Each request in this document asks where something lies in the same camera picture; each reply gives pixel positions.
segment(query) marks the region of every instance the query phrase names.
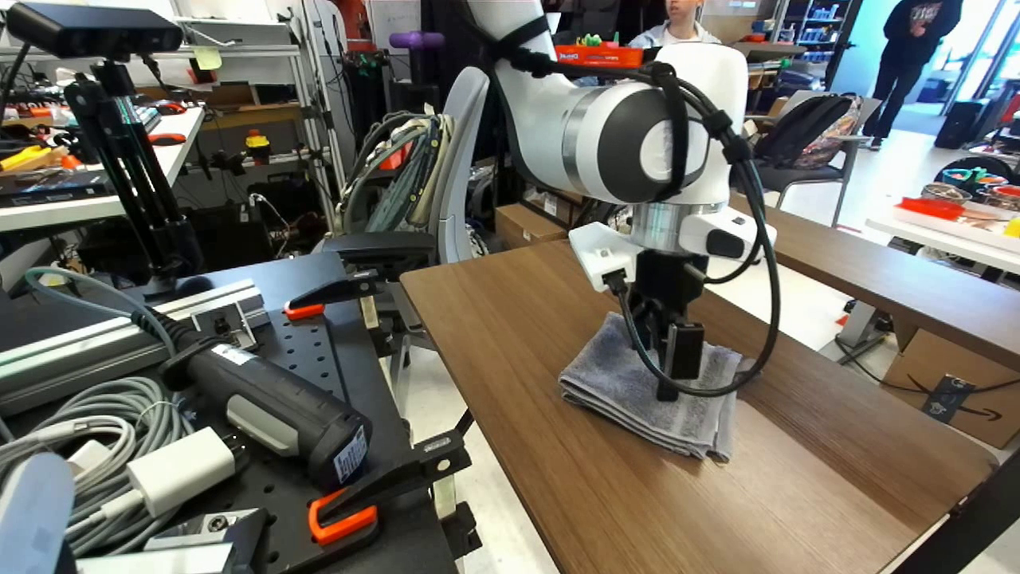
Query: orange handle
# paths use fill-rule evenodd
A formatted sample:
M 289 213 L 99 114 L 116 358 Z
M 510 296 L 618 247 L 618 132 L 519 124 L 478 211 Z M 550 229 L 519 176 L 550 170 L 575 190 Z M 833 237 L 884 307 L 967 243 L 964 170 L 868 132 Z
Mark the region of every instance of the orange handle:
M 362 507 L 362 511 L 358 511 L 358 514 L 346 514 L 346 515 L 338 518 L 338 524 L 322 525 L 322 524 L 319 524 L 319 511 L 322 511 L 325 503 L 338 499 L 342 495 L 344 495 L 344 490 L 334 490 L 334 495 L 316 496 L 316 499 L 309 503 L 306 524 L 309 524 L 309 532 L 314 532 L 316 546 L 334 546 L 334 541 L 342 541 L 342 540 L 346 540 L 346 535 L 358 535 L 358 532 L 371 528 L 373 524 L 380 524 L 380 507 L 373 503 L 373 507 Z
M 186 140 L 188 140 L 186 132 L 149 132 L 154 146 L 180 146 Z
M 285 314 L 288 321 L 309 321 L 309 318 L 319 318 L 325 313 L 322 301 L 314 301 L 314 307 L 288 307 Z

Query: folded cloth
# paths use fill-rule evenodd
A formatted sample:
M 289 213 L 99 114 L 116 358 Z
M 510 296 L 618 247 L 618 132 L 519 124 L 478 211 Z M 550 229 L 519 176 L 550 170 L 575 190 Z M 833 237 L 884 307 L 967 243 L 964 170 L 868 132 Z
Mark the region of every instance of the folded cloth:
M 739 352 L 731 346 L 705 343 L 702 379 L 688 385 L 717 389 L 731 385 Z M 737 395 L 698 397 L 679 395 L 675 402 L 658 397 L 658 376 L 642 363 L 621 314 L 610 314 L 588 346 L 560 374 L 565 397 L 600 411 L 624 431 L 693 454 L 731 459 Z

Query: black mount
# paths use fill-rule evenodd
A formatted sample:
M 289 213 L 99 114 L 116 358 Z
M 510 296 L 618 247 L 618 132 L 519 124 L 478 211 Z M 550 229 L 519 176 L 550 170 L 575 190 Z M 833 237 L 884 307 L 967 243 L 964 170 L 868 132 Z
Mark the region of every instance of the black mount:
M 79 122 L 84 140 L 99 155 L 113 189 L 120 197 L 127 224 L 149 261 L 156 284 L 204 270 L 204 258 L 188 217 L 169 190 L 167 173 L 133 112 L 133 81 L 120 59 L 108 56 L 63 89 Z
M 627 293 L 627 307 L 644 346 L 659 352 L 669 379 L 698 379 L 705 327 L 688 318 L 688 301 L 702 296 L 702 280 L 688 270 L 705 270 L 702 254 L 642 250 L 639 280 Z M 659 382 L 659 402 L 675 402 L 679 389 Z

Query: power tool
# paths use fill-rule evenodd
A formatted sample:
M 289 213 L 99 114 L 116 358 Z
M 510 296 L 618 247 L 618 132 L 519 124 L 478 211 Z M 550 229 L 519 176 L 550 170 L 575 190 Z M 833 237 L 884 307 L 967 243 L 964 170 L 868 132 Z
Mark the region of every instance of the power tool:
M 371 452 L 371 419 L 325 389 L 235 343 L 193 343 L 167 367 L 193 382 L 226 419 L 278 454 L 301 454 L 319 490 L 346 485 Z

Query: tripod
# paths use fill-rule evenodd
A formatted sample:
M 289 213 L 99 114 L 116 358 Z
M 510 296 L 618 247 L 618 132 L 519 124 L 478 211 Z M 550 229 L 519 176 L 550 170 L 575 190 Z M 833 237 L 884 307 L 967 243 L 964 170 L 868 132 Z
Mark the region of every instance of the tripod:
M 77 74 L 63 99 L 120 197 L 127 224 L 149 261 L 154 288 L 167 291 L 176 278 L 204 270 L 193 229 L 169 190 L 146 127 L 133 114 L 127 66 L 108 56 L 95 62 L 91 74 L 99 81 Z

